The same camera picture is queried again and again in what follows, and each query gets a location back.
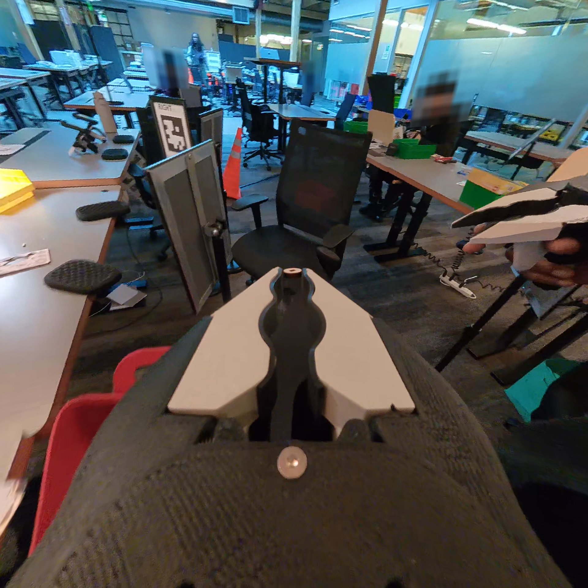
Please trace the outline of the black white marker board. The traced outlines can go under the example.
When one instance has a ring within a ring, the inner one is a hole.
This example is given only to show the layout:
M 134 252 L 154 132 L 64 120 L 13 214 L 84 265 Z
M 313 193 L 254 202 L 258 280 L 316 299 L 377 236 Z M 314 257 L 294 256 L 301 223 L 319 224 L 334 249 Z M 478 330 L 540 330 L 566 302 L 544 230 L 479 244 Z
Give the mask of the black white marker board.
M 164 95 L 149 98 L 164 158 L 171 158 L 194 146 L 185 101 Z

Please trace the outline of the teal box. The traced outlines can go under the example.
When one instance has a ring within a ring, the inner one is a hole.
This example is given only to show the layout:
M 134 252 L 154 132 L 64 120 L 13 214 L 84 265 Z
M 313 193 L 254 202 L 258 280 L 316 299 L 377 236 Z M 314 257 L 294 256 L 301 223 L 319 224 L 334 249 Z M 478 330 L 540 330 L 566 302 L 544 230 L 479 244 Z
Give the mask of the teal box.
M 533 412 L 540 406 L 548 387 L 560 377 L 582 364 L 564 358 L 548 359 L 518 379 L 505 390 L 522 421 L 531 421 Z

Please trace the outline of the white paper stack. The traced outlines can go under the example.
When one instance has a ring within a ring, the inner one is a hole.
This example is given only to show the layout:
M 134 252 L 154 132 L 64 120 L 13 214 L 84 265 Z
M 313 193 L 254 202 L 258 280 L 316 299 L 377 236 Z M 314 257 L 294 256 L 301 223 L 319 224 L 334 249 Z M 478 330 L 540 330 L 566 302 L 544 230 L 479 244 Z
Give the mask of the white paper stack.
M 147 294 L 133 286 L 121 283 L 107 294 L 110 303 L 109 311 L 129 310 L 146 299 Z

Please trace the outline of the long work table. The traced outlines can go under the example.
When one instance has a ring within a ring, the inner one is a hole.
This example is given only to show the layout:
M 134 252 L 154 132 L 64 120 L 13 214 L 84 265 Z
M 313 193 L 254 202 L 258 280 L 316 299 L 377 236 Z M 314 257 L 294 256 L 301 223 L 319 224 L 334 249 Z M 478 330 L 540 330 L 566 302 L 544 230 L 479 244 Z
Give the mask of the long work table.
M 366 252 L 373 254 L 376 263 L 424 255 L 424 250 L 415 245 L 415 237 L 433 199 L 462 215 L 473 211 L 471 206 L 460 200 L 464 187 L 459 182 L 465 180 L 460 172 L 466 169 L 460 163 L 441 164 L 433 159 L 406 160 L 372 154 L 367 156 L 367 162 L 409 186 L 401 195 L 386 240 L 364 246 Z

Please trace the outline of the black desk frame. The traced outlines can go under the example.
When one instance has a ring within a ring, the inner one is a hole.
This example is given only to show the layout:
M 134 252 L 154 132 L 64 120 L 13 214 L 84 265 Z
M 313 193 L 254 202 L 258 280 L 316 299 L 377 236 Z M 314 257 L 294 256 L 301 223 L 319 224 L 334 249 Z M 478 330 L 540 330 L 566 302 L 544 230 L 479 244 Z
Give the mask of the black desk frame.
M 474 338 L 481 333 L 483 327 L 486 326 L 486 324 L 501 310 L 501 308 L 503 308 L 503 306 L 512 297 L 515 296 L 524 283 L 524 277 L 522 275 L 517 275 L 511 284 L 506 289 L 504 289 L 498 298 L 496 298 L 496 300 L 480 316 L 480 318 L 463 330 L 458 341 L 451 347 L 445 356 L 439 360 L 435 366 L 435 369 L 438 372 L 443 371 L 463 349 L 468 348 L 470 342 L 472 342 Z M 514 384 L 528 372 L 539 366 L 540 363 L 553 358 L 561 350 L 587 334 L 587 310 L 581 307 L 578 307 L 577 309 L 580 312 L 584 312 L 584 315 L 562 334 L 545 345 L 540 351 L 536 352 L 533 356 L 520 362 L 516 366 L 504 368 L 491 373 L 496 382 L 503 386 L 510 386 Z M 513 342 L 520 334 L 522 334 L 523 330 L 525 330 L 525 328 L 531 324 L 531 317 L 535 317 L 533 309 L 523 313 L 521 317 L 519 317 L 519 319 L 515 321 L 514 324 L 512 324 L 511 327 L 509 327 L 503 333 L 503 335 L 501 335 L 501 337 L 499 337 L 495 347 L 490 349 L 490 351 L 484 352 L 481 355 L 476 355 L 473 352 L 470 352 L 470 354 L 473 357 L 481 358 L 495 355 L 496 353 L 505 350 L 510 345 L 510 343 Z

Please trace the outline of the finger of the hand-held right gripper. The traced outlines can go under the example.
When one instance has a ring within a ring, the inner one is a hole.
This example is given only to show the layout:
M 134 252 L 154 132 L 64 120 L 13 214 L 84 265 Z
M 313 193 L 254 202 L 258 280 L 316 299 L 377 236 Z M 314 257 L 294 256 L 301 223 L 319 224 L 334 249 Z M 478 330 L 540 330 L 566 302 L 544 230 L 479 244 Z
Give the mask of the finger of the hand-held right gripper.
M 543 187 L 513 192 L 455 220 L 452 228 L 492 224 L 549 213 L 556 208 L 559 193 L 567 185 L 567 183 L 546 183 Z
M 485 245 L 530 243 L 557 239 L 567 225 L 587 224 L 587 206 L 570 205 L 544 215 L 532 215 L 492 224 L 473 235 L 470 243 Z

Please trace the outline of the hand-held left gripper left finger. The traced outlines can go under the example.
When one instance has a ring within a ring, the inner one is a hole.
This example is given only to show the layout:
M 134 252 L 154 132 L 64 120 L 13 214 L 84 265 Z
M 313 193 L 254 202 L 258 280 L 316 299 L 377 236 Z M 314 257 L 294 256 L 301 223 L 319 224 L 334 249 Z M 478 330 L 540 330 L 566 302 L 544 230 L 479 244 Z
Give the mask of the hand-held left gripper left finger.
M 212 314 L 168 402 L 172 414 L 232 418 L 248 434 L 258 418 L 257 386 L 270 362 L 259 321 L 274 302 L 270 286 L 279 272 L 273 268 Z

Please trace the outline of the pale upright cylinder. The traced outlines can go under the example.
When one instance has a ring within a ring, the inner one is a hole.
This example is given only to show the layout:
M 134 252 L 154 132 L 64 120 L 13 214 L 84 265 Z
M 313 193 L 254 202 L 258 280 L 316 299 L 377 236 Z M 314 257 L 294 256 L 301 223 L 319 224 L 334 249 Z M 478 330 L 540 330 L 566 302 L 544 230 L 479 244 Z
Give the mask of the pale upright cylinder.
M 117 134 L 118 127 L 109 101 L 100 92 L 93 92 L 93 106 L 106 134 Z

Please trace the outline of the wood-edged office desk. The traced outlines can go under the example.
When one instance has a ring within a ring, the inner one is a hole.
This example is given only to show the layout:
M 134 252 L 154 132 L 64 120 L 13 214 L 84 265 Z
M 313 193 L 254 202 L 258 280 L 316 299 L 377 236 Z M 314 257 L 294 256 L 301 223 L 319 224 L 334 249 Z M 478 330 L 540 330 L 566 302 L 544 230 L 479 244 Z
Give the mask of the wood-edged office desk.
M 522 138 L 486 131 L 470 131 L 465 135 L 465 140 L 473 142 L 475 145 L 488 145 L 508 152 L 516 151 L 525 143 Z M 580 149 L 562 149 L 558 146 L 537 142 L 530 156 L 559 166 L 576 151 L 580 151 Z

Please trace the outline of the black printed hoodie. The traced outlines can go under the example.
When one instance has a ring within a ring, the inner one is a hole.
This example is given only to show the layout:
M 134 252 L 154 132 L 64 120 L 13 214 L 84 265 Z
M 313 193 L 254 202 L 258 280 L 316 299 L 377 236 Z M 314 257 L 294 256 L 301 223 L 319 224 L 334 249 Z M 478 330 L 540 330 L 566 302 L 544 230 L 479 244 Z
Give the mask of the black printed hoodie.
M 587 587 L 587 417 L 504 422 L 497 454 L 525 517 L 573 587 Z

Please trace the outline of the black white tool pile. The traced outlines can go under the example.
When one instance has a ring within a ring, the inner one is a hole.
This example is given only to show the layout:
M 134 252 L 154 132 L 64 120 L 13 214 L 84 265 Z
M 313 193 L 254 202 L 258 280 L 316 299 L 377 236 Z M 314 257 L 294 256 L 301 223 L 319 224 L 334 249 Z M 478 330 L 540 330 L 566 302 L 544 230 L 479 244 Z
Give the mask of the black white tool pile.
M 74 113 L 73 116 L 76 120 L 82 121 L 85 127 L 74 125 L 64 120 L 60 121 L 61 126 L 77 132 L 72 147 L 68 151 L 69 156 L 88 151 L 98 154 L 98 145 L 107 142 L 107 136 L 98 129 L 98 122 L 91 116 L 79 113 Z

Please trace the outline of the black mesh office chair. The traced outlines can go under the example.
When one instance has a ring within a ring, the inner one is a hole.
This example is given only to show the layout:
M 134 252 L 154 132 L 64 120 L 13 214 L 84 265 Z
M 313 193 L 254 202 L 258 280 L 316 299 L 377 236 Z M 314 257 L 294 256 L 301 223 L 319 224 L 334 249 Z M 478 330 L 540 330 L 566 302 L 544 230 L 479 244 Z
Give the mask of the black mesh office chair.
M 254 217 L 255 229 L 232 245 L 233 259 L 251 282 L 276 267 L 312 269 L 333 279 L 353 234 L 350 216 L 371 139 L 371 132 L 291 124 L 275 197 L 277 224 L 262 224 L 265 196 L 243 196 L 232 204 Z

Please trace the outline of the dark standing figure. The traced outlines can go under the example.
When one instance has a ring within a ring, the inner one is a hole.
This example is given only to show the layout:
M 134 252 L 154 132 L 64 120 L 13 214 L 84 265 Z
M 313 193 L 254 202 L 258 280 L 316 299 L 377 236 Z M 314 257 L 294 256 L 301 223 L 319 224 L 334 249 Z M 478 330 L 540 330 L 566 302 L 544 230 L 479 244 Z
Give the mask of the dark standing figure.
M 207 71 L 204 46 L 198 33 L 194 32 L 186 52 L 187 65 L 194 84 L 205 87 L 207 85 Z

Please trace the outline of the orange traffic cone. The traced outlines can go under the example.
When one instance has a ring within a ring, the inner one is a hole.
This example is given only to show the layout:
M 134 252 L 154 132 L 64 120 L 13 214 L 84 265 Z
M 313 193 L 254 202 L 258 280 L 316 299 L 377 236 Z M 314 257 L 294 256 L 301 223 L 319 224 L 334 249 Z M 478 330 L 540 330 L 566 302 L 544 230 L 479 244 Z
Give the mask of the orange traffic cone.
M 241 167 L 242 128 L 238 128 L 232 144 L 231 152 L 223 172 L 224 190 L 229 199 L 237 201 L 241 198 L 240 167 Z

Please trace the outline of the white plastic wrapper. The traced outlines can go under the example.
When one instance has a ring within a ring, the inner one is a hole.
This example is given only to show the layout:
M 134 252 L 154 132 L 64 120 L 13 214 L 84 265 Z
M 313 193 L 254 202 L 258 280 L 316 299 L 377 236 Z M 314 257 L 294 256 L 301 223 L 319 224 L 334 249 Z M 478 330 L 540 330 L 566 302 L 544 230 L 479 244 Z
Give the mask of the white plastic wrapper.
M 47 266 L 51 263 L 49 249 L 16 254 L 1 259 L 1 277 L 13 275 L 19 272 Z

